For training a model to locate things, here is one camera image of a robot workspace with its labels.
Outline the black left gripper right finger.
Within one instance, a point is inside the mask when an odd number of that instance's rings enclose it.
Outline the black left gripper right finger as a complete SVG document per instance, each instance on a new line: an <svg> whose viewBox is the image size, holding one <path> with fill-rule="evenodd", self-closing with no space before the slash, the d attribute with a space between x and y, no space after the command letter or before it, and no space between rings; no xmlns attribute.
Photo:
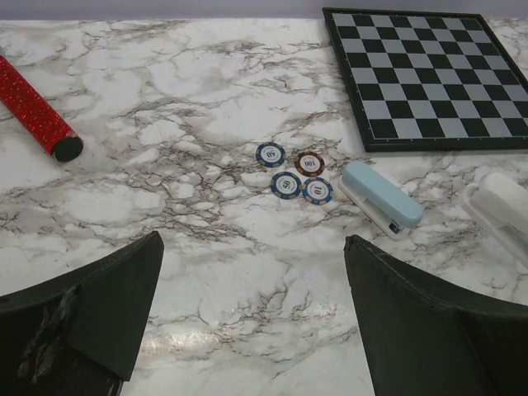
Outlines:
<svg viewBox="0 0 528 396"><path fill-rule="evenodd" d="M525 395L527 307L402 262L358 235L346 273L377 395Z"/></svg>

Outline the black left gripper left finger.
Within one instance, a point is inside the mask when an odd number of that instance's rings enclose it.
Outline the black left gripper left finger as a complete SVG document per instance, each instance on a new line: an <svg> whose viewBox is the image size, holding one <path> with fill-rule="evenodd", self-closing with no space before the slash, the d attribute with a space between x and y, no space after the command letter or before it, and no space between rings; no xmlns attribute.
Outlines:
<svg viewBox="0 0 528 396"><path fill-rule="evenodd" d="M139 354L164 244L156 231L1 298L3 395L118 395Z"/></svg>

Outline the white stapler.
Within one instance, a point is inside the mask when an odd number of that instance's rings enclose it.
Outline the white stapler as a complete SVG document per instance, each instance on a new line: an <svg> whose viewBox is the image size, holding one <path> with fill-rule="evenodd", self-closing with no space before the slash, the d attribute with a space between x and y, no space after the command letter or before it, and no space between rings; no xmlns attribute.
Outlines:
<svg viewBox="0 0 528 396"><path fill-rule="evenodd" d="M521 264L527 264L527 189L491 172L465 187L464 210Z"/></svg>

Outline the light blue stapler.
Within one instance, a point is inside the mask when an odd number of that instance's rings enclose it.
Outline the light blue stapler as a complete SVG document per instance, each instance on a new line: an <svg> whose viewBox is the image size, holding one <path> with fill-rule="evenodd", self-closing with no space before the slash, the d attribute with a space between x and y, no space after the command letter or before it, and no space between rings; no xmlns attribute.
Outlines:
<svg viewBox="0 0 528 396"><path fill-rule="evenodd" d="M362 161L345 166L338 187L393 240L405 237L422 220L424 210L412 197Z"/></svg>

